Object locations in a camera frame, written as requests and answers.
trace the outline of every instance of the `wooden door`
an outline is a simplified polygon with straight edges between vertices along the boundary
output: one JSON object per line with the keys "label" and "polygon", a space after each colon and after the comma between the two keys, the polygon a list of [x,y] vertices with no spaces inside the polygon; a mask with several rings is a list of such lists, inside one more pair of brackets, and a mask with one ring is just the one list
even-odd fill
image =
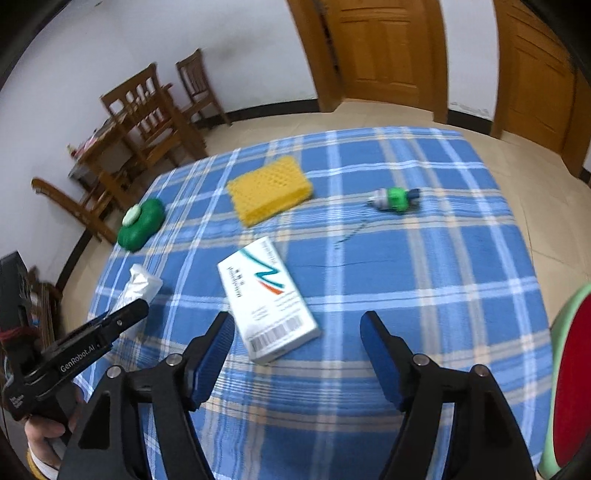
{"label": "wooden door", "polygon": [[511,61],[505,130],[560,153],[574,101],[570,55],[522,2],[503,1],[511,36],[511,52],[501,51]]}
{"label": "wooden door", "polygon": [[432,109],[433,66],[423,0],[324,3],[347,97]]}

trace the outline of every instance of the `white plastic bag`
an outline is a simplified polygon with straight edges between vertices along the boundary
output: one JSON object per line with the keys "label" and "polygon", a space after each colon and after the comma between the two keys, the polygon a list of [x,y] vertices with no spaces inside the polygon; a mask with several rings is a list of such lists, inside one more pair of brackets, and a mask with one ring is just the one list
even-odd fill
{"label": "white plastic bag", "polygon": [[[134,300],[144,299],[148,304],[152,302],[160,288],[162,288],[162,280],[148,272],[142,265],[134,264],[129,269],[131,278],[125,285],[123,292],[115,302],[110,313],[125,307]],[[143,330],[145,319],[128,328],[125,334],[128,337],[136,336],[140,330]]]}

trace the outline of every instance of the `blue plaid tablecloth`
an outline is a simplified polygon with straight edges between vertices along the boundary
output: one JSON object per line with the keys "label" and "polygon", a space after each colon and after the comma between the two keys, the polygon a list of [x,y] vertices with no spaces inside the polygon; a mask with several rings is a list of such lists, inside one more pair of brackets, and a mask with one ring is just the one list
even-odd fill
{"label": "blue plaid tablecloth", "polygon": [[[313,198],[243,228],[228,180],[282,155],[301,164]],[[420,188],[420,208],[366,205],[390,186]],[[216,479],[378,478],[402,417],[359,337],[367,310],[442,366],[489,365],[537,465],[550,412],[546,313],[511,210],[461,133],[391,127],[275,140],[162,175],[146,197],[166,204],[166,222],[136,254],[115,247],[89,317],[113,306],[134,263],[164,286],[143,331],[78,377],[87,398],[108,366],[153,366],[205,333],[228,308],[218,262],[269,236],[323,334],[261,367],[236,333],[211,399],[192,415]],[[164,479],[147,408],[142,420],[152,475]],[[441,477],[451,420],[445,408],[429,479]]]}

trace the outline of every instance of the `door frame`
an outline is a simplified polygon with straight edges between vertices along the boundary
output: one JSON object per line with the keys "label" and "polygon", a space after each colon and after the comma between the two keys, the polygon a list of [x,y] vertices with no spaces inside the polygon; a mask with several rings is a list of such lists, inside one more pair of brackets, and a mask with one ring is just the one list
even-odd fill
{"label": "door frame", "polygon": [[[439,0],[422,0],[427,17],[431,64],[433,65],[433,120],[447,123],[447,40]],[[324,37],[314,0],[287,0],[300,35],[318,93],[322,112],[333,112],[343,100],[339,75],[332,67],[332,56]]]}
{"label": "door frame", "polygon": [[[499,32],[499,87],[491,136],[501,138],[506,127],[511,95],[512,55],[511,22],[503,0],[493,0]],[[580,70],[575,72],[573,106],[560,156],[571,175],[578,177],[591,143],[591,87]]]}

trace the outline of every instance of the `screw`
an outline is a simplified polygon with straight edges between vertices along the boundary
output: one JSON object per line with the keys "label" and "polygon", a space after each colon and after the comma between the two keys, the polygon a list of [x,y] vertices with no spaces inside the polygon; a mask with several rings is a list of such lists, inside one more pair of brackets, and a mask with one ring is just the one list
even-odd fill
{"label": "screw", "polygon": [[107,370],[107,377],[115,378],[121,373],[121,367],[114,365]]}
{"label": "screw", "polygon": [[420,367],[424,367],[427,365],[431,359],[427,355],[423,355],[422,353],[418,353],[413,357],[413,362]]}
{"label": "screw", "polygon": [[166,357],[166,364],[174,367],[183,361],[183,356],[180,353],[171,353]]}
{"label": "screw", "polygon": [[479,377],[488,377],[488,375],[491,373],[491,371],[488,370],[487,367],[485,367],[484,365],[480,365],[480,364],[474,365],[474,372]]}

